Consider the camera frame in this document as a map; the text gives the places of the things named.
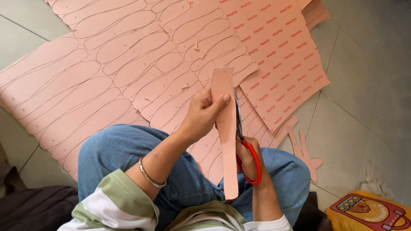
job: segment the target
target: scissors blade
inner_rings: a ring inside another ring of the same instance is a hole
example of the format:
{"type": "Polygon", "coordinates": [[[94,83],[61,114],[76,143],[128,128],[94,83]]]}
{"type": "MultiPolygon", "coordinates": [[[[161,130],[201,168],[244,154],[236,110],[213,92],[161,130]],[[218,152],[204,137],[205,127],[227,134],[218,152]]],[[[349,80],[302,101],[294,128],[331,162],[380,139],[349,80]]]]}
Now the scissors blade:
{"type": "Polygon", "coordinates": [[[242,136],[242,125],[241,125],[241,113],[240,113],[240,104],[238,103],[238,96],[236,92],[236,88],[234,88],[234,97],[236,100],[236,113],[237,113],[237,131],[236,135],[240,138],[243,138],[242,136]]]}

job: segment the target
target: red scissors handle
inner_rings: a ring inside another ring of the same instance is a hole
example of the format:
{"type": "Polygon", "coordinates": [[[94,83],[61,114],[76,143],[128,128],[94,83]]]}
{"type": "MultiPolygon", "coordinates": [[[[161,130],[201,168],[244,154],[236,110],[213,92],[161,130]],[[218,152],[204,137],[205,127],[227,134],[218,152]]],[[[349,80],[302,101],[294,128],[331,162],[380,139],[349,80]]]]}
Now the red scissors handle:
{"type": "Polygon", "coordinates": [[[250,184],[253,185],[253,186],[259,185],[260,182],[261,182],[261,178],[262,178],[262,172],[261,172],[261,164],[260,164],[260,160],[258,159],[258,155],[257,155],[256,151],[254,150],[254,147],[253,147],[252,144],[250,144],[250,143],[247,144],[247,141],[245,141],[245,140],[241,141],[241,143],[242,143],[245,147],[248,148],[248,150],[249,150],[250,153],[251,153],[251,156],[253,157],[254,163],[255,163],[255,165],[256,165],[257,179],[255,179],[255,180],[250,180],[250,179],[245,175],[244,171],[242,171],[242,169],[241,169],[241,164],[242,164],[241,159],[240,159],[240,157],[237,155],[236,157],[237,157],[237,162],[240,164],[240,170],[242,171],[242,173],[243,173],[243,175],[244,175],[244,178],[246,179],[246,181],[248,181],[248,183],[250,183],[250,184]]]}

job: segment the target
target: scissors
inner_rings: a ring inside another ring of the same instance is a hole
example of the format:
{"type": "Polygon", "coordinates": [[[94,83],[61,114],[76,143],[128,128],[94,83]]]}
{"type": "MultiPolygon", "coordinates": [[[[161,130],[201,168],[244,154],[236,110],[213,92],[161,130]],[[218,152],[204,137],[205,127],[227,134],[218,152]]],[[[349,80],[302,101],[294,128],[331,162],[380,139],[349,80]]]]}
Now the scissors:
{"type": "Polygon", "coordinates": [[[239,105],[239,103],[238,103],[238,96],[237,96],[237,92],[236,92],[236,89],[235,89],[235,88],[234,88],[234,97],[236,98],[236,106],[237,106],[237,110],[236,110],[236,113],[237,113],[237,132],[236,132],[236,135],[240,138],[241,143],[242,143],[245,147],[248,148],[248,150],[249,150],[250,153],[251,153],[251,156],[253,156],[253,160],[254,160],[254,163],[255,163],[255,165],[256,165],[256,170],[257,170],[257,179],[255,179],[255,180],[250,180],[250,179],[245,175],[245,173],[242,171],[242,168],[241,168],[242,162],[241,162],[240,157],[239,157],[238,155],[236,155],[236,158],[237,158],[237,162],[238,162],[239,167],[240,167],[240,171],[242,171],[242,173],[243,173],[243,175],[244,175],[244,178],[248,181],[248,183],[250,183],[251,185],[256,186],[256,185],[259,185],[259,184],[260,184],[261,178],[262,178],[261,164],[260,164],[260,160],[258,159],[258,155],[257,155],[257,153],[256,153],[253,145],[250,144],[250,143],[247,144],[247,141],[245,140],[244,136],[242,135],[240,105],[239,105]]]}

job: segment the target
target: gray floor tile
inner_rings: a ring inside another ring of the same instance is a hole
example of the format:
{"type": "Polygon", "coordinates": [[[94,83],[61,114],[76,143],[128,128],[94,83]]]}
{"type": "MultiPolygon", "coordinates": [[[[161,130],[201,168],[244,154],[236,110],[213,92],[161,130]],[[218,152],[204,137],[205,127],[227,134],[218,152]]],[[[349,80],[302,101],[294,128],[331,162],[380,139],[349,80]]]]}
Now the gray floor tile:
{"type": "Polygon", "coordinates": [[[0,143],[11,166],[20,171],[39,145],[12,115],[0,107],[0,143]]]}
{"type": "Polygon", "coordinates": [[[371,131],[400,152],[411,150],[411,73],[381,75],[371,131]]]}
{"type": "Polygon", "coordinates": [[[313,183],[309,185],[310,192],[317,192],[317,199],[318,199],[318,209],[325,212],[327,208],[333,205],[335,202],[339,200],[338,197],[332,195],[331,193],[323,190],[322,188],[316,186],[313,183]]]}
{"type": "Polygon", "coordinates": [[[326,20],[316,25],[311,31],[311,37],[317,45],[321,57],[321,64],[326,73],[330,62],[339,27],[333,20],[326,20]]]}
{"type": "Polygon", "coordinates": [[[380,67],[393,7],[392,0],[349,0],[341,21],[341,29],[380,67]]]}
{"type": "Polygon", "coordinates": [[[405,161],[407,157],[405,153],[395,151],[377,135],[369,132],[359,185],[366,182],[367,160],[371,160],[373,165],[381,171],[388,188],[394,193],[394,201],[401,203],[407,167],[407,161],[405,161]]]}
{"type": "Polygon", "coordinates": [[[411,1],[394,5],[383,71],[389,76],[410,76],[411,73],[411,1]]]}
{"type": "Polygon", "coordinates": [[[407,174],[404,182],[402,204],[411,207],[411,156],[408,157],[407,174]]]}
{"type": "Polygon", "coordinates": [[[347,0],[322,0],[326,9],[331,15],[331,19],[339,26],[344,15],[347,0]]]}
{"type": "Polygon", "coordinates": [[[323,93],[308,136],[311,158],[321,158],[315,185],[342,197],[357,188],[369,130],[323,93]]]}
{"type": "Polygon", "coordinates": [[[47,42],[23,27],[0,16],[0,70],[47,42]]]}
{"type": "Polygon", "coordinates": [[[53,13],[44,0],[1,0],[0,15],[36,33],[53,40],[70,33],[70,29],[53,13]]]}
{"type": "Polygon", "coordinates": [[[370,127],[380,79],[380,67],[342,30],[332,52],[322,92],[370,127]]]}
{"type": "Polygon", "coordinates": [[[27,188],[40,188],[52,185],[67,185],[77,188],[77,182],[61,165],[54,160],[47,150],[36,149],[26,166],[21,170],[20,177],[27,188]]]}

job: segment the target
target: fingernail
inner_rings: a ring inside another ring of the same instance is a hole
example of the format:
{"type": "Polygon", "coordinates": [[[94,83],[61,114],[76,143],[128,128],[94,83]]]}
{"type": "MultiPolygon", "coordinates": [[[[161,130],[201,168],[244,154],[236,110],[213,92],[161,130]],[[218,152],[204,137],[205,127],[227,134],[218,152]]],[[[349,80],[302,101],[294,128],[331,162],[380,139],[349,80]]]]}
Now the fingernail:
{"type": "Polygon", "coordinates": [[[230,96],[229,94],[225,94],[225,95],[223,96],[223,99],[224,99],[224,101],[225,101],[226,103],[228,103],[228,102],[230,102],[231,96],[230,96]]]}

